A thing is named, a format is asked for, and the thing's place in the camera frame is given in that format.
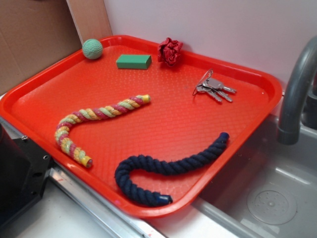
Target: drain strainer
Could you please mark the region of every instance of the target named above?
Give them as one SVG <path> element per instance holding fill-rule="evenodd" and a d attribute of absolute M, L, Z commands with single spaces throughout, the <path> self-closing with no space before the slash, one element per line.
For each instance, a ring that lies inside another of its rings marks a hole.
<path fill-rule="evenodd" d="M 270 225 L 289 222 L 296 214 L 295 198 L 274 185 L 254 189 L 248 196 L 248 208 L 259 221 Z"/>

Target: white wall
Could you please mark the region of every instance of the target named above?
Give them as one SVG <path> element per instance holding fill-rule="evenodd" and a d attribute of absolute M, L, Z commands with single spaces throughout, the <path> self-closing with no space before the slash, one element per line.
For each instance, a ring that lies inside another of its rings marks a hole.
<path fill-rule="evenodd" d="M 104 0 L 112 33 L 258 69 L 283 87 L 317 35 L 317 0 Z"/>

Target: orange tray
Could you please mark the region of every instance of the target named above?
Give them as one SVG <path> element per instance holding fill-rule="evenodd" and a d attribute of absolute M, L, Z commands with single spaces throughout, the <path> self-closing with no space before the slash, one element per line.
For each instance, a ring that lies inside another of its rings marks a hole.
<path fill-rule="evenodd" d="M 228 162 L 279 102 L 282 90 L 271 75 L 232 63 L 181 51 L 174 67 L 157 61 L 158 44 L 130 36 L 101 40 L 103 55 L 85 58 L 79 50 L 10 90 L 0 101 L 0 115 L 29 136 L 63 167 L 126 213 L 160 217 L 190 204 Z M 122 54 L 151 55 L 148 69 L 118 69 Z M 192 96 L 210 68 L 213 77 L 237 90 L 233 102 L 217 103 L 208 94 Z M 66 115 L 99 108 L 136 95 L 151 102 L 115 119 L 91 121 L 72 128 L 70 138 L 94 160 L 87 169 L 62 153 L 54 133 Z M 211 165 L 180 176 L 142 170 L 131 179 L 140 187 L 170 194 L 173 203 L 143 207 L 117 187 L 114 172 L 131 155 L 180 160 L 207 148 L 221 132 L 229 146 Z"/>

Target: metal faucet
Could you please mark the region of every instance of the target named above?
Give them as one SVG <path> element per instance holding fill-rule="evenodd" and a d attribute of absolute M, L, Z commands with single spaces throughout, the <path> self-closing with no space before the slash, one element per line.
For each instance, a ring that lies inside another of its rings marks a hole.
<path fill-rule="evenodd" d="M 277 141 L 297 143 L 301 119 L 303 125 L 317 130 L 317 36 L 307 43 L 294 66 L 278 120 Z"/>

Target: braided rope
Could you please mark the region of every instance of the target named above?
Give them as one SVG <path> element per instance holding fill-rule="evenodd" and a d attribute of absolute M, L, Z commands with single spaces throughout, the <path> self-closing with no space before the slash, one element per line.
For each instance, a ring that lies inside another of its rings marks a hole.
<path fill-rule="evenodd" d="M 69 155 L 79 164 L 89 168 L 91 167 L 93 160 L 69 138 L 71 127 L 85 121 L 114 118 L 138 108 L 143 104 L 149 103 L 150 100 L 149 95 L 138 95 L 136 97 L 123 100 L 116 105 L 93 110 L 90 108 L 86 110 L 81 109 L 78 112 L 73 112 L 59 122 L 55 132 L 55 140 L 65 154 Z"/>
<path fill-rule="evenodd" d="M 143 169 L 165 176 L 187 173 L 216 160 L 225 150 L 228 139 L 228 133 L 222 132 L 219 138 L 204 151 L 175 162 L 159 161 L 144 155 L 131 156 L 117 167 L 115 181 L 122 192 L 133 201 L 149 207 L 167 205 L 173 202 L 170 195 L 161 195 L 159 192 L 151 192 L 138 187 L 130 179 L 130 172 L 135 169 Z"/>

